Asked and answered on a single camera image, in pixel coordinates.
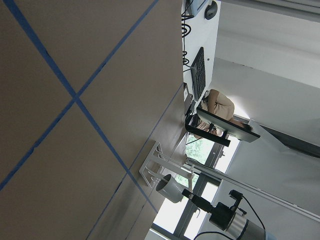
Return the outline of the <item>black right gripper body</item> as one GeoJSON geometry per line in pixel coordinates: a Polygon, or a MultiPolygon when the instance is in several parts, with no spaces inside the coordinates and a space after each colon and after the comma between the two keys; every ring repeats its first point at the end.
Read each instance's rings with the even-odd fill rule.
{"type": "Polygon", "coordinates": [[[192,196],[192,203],[205,212],[210,213],[211,217],[209,221],[221,230],[226,231],[231,225],[236,215],[236,210],[243,199],[243,194],[236,190],[231,190],[229,196],[235,200],[234,205],[230,207],[222,202],[218,202],[216,206],[212,206],[209,201],[197,195],[192,196]]]}

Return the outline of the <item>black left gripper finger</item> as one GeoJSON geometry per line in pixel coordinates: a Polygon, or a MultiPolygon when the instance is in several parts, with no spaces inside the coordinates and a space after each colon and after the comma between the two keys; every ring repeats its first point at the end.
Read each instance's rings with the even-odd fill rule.
{"type": "Polygon", "coordinates": [[[184,189],[181,193],[183,196],[185,196],[186,198],[188,198],[189,200],[192,200],[194,197],[194,194],[192,192],[190,192],[188,189],[184,189]]]}

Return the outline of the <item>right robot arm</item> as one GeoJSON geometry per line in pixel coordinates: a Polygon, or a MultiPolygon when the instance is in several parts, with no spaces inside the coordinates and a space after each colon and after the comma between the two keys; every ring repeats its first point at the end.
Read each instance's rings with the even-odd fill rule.
{"type": "Polygon", "coordinates": [[[275,240],[276,237],[267,232],[265,227],[260,227],[245,217],[246,212],[237,213],[239,204],[244,198],[243,194],[231,190],[229,196],[235,200],[234,205],[226,206],[218,202],[212,206],[203,197],[197,196],[187,189],[182,191],[182,195],[191,200],[199,209],[210,214],[209,222],[231,235],[226,238],[229,240],[275,240]]]}

